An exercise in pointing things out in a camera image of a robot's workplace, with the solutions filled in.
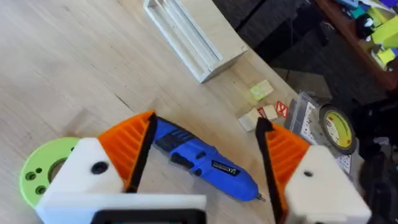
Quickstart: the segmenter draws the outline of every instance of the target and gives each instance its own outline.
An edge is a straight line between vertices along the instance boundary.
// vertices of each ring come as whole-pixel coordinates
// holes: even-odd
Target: red label
[[[267,118],[266,112],[264,111],[264,109],[262,109],[262,107],[258,108],[257,111],[263,118]]]
[[[282,117],[286,118],[287,117],[287,112],[289,111],[289,108],[284,105],[283,103],[281,103],[280,101],[278,101],[276,103],[276,113],[281,115]]]

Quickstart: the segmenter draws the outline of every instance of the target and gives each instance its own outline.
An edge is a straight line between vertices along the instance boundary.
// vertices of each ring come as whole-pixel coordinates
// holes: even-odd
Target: wooden table
[[[62,136],[97,136],[149,109],[216,146],[267,192],[261,153],[238,118],[297,94],[252,50],[199,84],[144,13],[142,1],[2,1],[0,222],[40,223],[22,199],[31,152]],[[275,91],[249,93],[268,79]],[[269,201],[240,203],[150,150],[139,192],[206,194],[209,223],[272,223]]]
[[[356,36],[356,25],[341,11],[341,6],[334,0],[316,0],[318,7],[325,13],[333,25],[340,31],[350,46],[360,57],[364,66],[381,82],[388,90],[396,90],[398,87],[398,70],[384,71],[372,58],[370,50],[374,44],[360,40]]]

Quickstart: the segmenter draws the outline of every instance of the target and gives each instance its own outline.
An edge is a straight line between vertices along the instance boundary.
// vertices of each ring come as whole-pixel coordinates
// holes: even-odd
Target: small wooden block
[[[276,113],[274,105],[263,106],[262,110],[264,110],[264,113],[266,114],[266,118],[268,120],[272,121],[278,118],[278,114]]]
[[[263,99],[273,91],[274,89],[268,80],[264,80],[250,89],[251,94],[253,95],[254,99],[257,101]]]
[[[253,108],[250,112],[239,118],[239,122],[246,131],[251,131],[256,128],[257,120],[261,115],[257,109]]]

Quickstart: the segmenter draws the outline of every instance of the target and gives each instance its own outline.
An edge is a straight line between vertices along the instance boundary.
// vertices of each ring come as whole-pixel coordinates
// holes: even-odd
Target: duct tape roll
[[[359,143],[344,112],[331,104],[326,104],[314,109],[310,117],[315,121],[310,124],[310,128],[318,144],[324,144],[332,149],[334,155],[336,152],[343,155],[354,153]]]

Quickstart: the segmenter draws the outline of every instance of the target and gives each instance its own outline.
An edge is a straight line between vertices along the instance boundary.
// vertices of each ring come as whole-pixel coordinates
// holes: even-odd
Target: yellow object
[[[385,49],[398,47],[398,16],[376,28],[372,40],[375,44],[382,44]]]
[[[268,80],[264,80],[250,89],[255,100],[259,101],[274,91]]]
[[[387,63],[389,63],[396,57],[396,55],[393,53],[391,49],[380,51],[379,53],[377,53],[377,56],[383,62],[384,65],[387,65]]]
[[[352,134],[347,121],[335,111],[326,114],[326,128],[332,140],[339,147],[350,147],[352,143]]]
[[[394,17],[394,13],[377,7],[370,7],[367,13],[372,17],[373,23],[376,27]]]

